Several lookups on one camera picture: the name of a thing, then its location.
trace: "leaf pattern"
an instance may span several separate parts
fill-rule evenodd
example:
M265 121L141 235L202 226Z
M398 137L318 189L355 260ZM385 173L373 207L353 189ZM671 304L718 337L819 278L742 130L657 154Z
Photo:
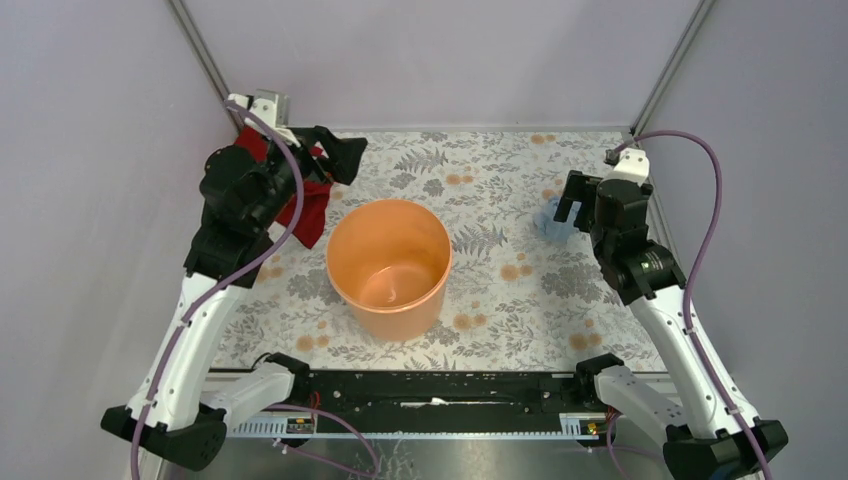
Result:
M647 332L601 278L588 235L554 244L532 223L569 170L608 171L604 151L619 134L343 136L369 140L359 177L333 186L324 235L312 250L292 239L262 267L261 281L224 329L213 366L249 367L261 353L280 351L313 368L568 371L613 352L634 370L665 369ZM440 320L403 343L375 339L359 325L324 263L335 225L390 197L429 208L454 250ZM272 239L283 231L273 225Z
M395 164L395 170L403 170L404 172L412 173L431 173L434 168L444 165L448 162L445 157L445 152L439 152L439 149L430 150L422 148L421 150L413 150L404 155L401 161Z
M476 227L466 225L453 237L453 249L477 257L485 253L488 257L493 248L503 246L506 241L503 228L496 225L491 228L482 224Z
M440 197L444 191L445 187L442 186L442 182L438 178L431 178L424 184L424 192L431 197Z

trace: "white bracket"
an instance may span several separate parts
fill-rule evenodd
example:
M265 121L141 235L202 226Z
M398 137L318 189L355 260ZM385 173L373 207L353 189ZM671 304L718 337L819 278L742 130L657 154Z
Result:
M225 409L224 423L232 430L268 405L289 398L293 384L294 375L286 367L263 363L225 388L204 393L201 400L211 408Z
M227 100L235 102L242 108L247 108L248 98L245 95L231 93ZM266 125L269 125L279 133L289 145L300 147L300 141L297 139L291 130L286 128L286 120L288 117L288 95L281 95L270 90L257 90L253 97L253 103L250 106L250 113L253 113ZM262 133L256 123L246 118L245 125Z
M615 168L604 177L604 180L629 180L642 186L648 179L650 169L651 162L648 161L648 156L645 155L644 150L625 148L619 154Z
M623 413L657 445L668 440L669 425L688 423L680 405L660 395L627 367L605 368L595 376L595 392L602 402Z

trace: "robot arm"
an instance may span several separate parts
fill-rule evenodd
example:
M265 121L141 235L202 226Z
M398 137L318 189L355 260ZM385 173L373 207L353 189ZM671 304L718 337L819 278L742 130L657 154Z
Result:
M683 405L659 395L612 355L578 365L584 394L622 412L663 445L675 478L752 473L757 460L734 414L753 430L768 459L786 444L786 432L780 422L759 418L727 373L693 308L692 330L730 392L734 409L722 400L699 358L683 319L686 279L671 252L647 238L647 203L653 188L644 183L649 173L645 152L628 148L608 154L607 163L615 168L604 178L569 174L555 220L564 221L572 202L581 203L575 227L590 234L605 281L647 330Z
M288 98L274 92L260 90L256 96L231 95L230 99L273 125L286 139L304 179L350 184L356 177L367 145L364 138L341 140L318 126L287 128ZM316 145L325 155L313 155ZM200 183L205 200L201 226L185 261L186 276L176 311L138 391L127 405L105 412L101 420L104 430L131 440L142 409L149 405L141 446L166 460L201 470L218 453L228 430L268 405L302 393L294 374L302 374L305 364L286 357L266 362L224 390L201 397L206 373L232 318L230 313L253 286L259 267L215 293L183 323L183 315L194 301L271 247L267 230L294 196L293 175L273 142L261 163L235 145L217 150L206 161ZM171 345L178 328L184 330ZM154 372L169 349L170 360L148 401Z

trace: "cable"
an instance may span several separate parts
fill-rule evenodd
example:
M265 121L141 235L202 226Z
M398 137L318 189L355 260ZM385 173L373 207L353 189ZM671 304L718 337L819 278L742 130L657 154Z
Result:
M262 355L259 355L258 357L256 357L256 360L253 361L253 365L250 366L250 369L256 370L256 366L259 365L259 362L261 362L263 358L265 358L269 355L271 355L271 352L265 352Z
M297 226L297 222L300 220L301 212L303 212L303 175L300 172L300 168L297 165L297 160L295 160L294 155L289 150L288 145L280 136L280 134L269 127L265 122L262 121L261 118L254 115L247 109L240 107L237 103L228 100L224 102L224 105L230 110L234 110L236 113L242 115L243 117L247 117L250 120L253 120L256 125L271 138L274 143L277 144L277 147L283 152L283 156L286 157L286 161L289 164L289 167L292 170L292 176L294 177L295 182L295 206L294 213L292 214L291 222L289 222L289 226L286 228L286 231L283 232L283 235L271 245L265 253L259 255L253 261L248 263L247 265L241 267L236 270L234 273L230 274L228 277L224 278L215 286L210 288L206 293L198 297L197 300L192 302L192 304L188 307L185 314L183 314L180 319L181 324L174 329L174 333L171 334L170 340L168 340L168 344L165 346L165 350L162 352L162 357L159 359L159 363L156 365L156 370L153 373L153 378L150 379L150 387L147 389L147 395L145 396L145 405L141 408L141 413L138 416L138 421L135 424L135 430L133 431L132 437L132 446L130 447L130 472L132 475L132 480L140 480L141 473L139 472L139 445L141 444L141 431L144 428L144 424L147 421L147 416L150 414L150 403L153 402L153 398L156 396L156 392L159 390L159 383L162 380L162 374L165 372L165 367L168 365L168 360L171 358L171 354L174 352L174 348L177 345L177 341L180 339L180 335L182 335L183 330L185 330L186 325L191 320L191 317L200 309L200 307L209 300L213 295L218 293L219 291L227 288L231 283L241 278L247 272L253 270L254 268L262 265L262 262L268 259L271 255L274 254L285 242L291 237L292 232L294 232L295 227Z
M330 460L327 457L322 457L321 455L316 455L316 454L310 453L310 452L302 452L302 451L300 451L296 448L287 448L286 450L284 450L284 452L293 452L293 453L296 453L298 455L302 455L304 457L308 457L308 458L311 458L313 460L317 460L321 463L326 463L327 465L336 467L339 470L344 470L345 472L351 473L353 475L361 475L363 477L368 477L368 478L377 478L377 476L380 475L380 459L377 457L377 452L374 451L374 447L372 447L371 444L368 443L368 440L366 440L365 437L361 433L359 433L359 430L354 428L353 425L344 421L344 419L342 419L341 417L334 415L330 412L325 412L323 410L318 410L318 409L315 409L315 408L299 407L297 405L288 405L288 404L284 404L284 403L278 403L278 404L275 404L275 405L271 405L268 408L266 408L265 410L271 410L271 411L282 410L282 411L304 412L304 413L311 413L313 415L320 415L322 417L327 417L330 420L335 420L336 422L339 423L339 425L345 427L350 433L354 434L356 436L356 438L358 438L359 441L362 442L363 445L365 445L365 449L368 450L368 455L371 456L371 460L374 462L374 472L371 473L371 472L364 472L362 470L356 470L356 469L350 468L346 465L342 465L341 463L336 462L334 460Z
M721 197L722 197L722 179L721 179L721 165L719 165L718 157L713 151L712 147L707 144L700 137L692 135L691 133L681 132L679 130L657 130L655 132L645 133L642 135L637 135L633 137L633 139L622 143L618 147L615 148L615 152L621 152L628 145L641 142L642 140L647 140L649 138L654 137L679 137L685 138L692 142L697 143L707 152L707 156L710 157L710 161L713 164L713 170L715 170L716 177L716 193L715 193L715 204L713 205L713 216L710 219L710 226L707 228L707 233L704 235L704 241L701 242L701 248L698 249L698 255L695 257L695 263L692 265L692 271L689 272L689 281L686 283L686 288L683 290L683 321L686 324L686 329L689 331L689 337L692 339L692 345L695 347L695 351L698 353L698 357L701 359L701 363L704 365L704 369L707 371L707 375L710 377L710 380L715 385L718 394L721 396L721 399L727 405L727 408L735 412L733 413L733 418L736 420L736 423L739 424L739 427L745 434L745 437L748 439L748 442L751 443L751 448L754 450L754 455L757 457L757 461L760 463L760 468L763 471L763 477L765 480L772 480L771 475L771 467L769 467L768 461L766 460L766 456L763 453L763 449L760 448L759 442L757 442L756 437L754 437L754 432L751 431L751 428L748 426L747 422L745 422L745 418L739 413L739 409L736 406L736 403L733 401L733 398L730 396L730 392L724 387L721 379L718 376L718 373L715 371L715 367L710 361L709 356L707 356L707 351L704 349L703 343L701 343L701 339L698 337L698 332L693 330L694 322L692 321L692 291L695 287L695 277L697 277L698 272L701 269L701 262L704 260L704 255L707 253L707 247L710 245L710 241L713 238L713 234L715 233L716 226L718 226L718 216L721 212Z
M611 405L607 405L607 413L604 415L604 423L609 425L610 420L612 420L612 416L617 412L616 409L612 408Z
M622 468L621 464L618 463L618 458L616 458L615 450L612 447L612 431L615 428L615 421L618 420L618 417L620 416L621 414L613 415L612 418L610 418L609 425L607 425L607 450L610 452L610 459L612 460L613 465L615 465L615 468L618 469L618 473L620 473L625 480L630 480L630 476L625 473L624 468Z

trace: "orange bucket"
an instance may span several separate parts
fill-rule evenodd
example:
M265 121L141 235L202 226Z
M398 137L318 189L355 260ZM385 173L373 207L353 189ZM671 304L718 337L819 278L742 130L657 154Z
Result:
M452 258L448 232L432 212L407 200L378 200L333 230L327 273L366 330L401 342L438 320Z

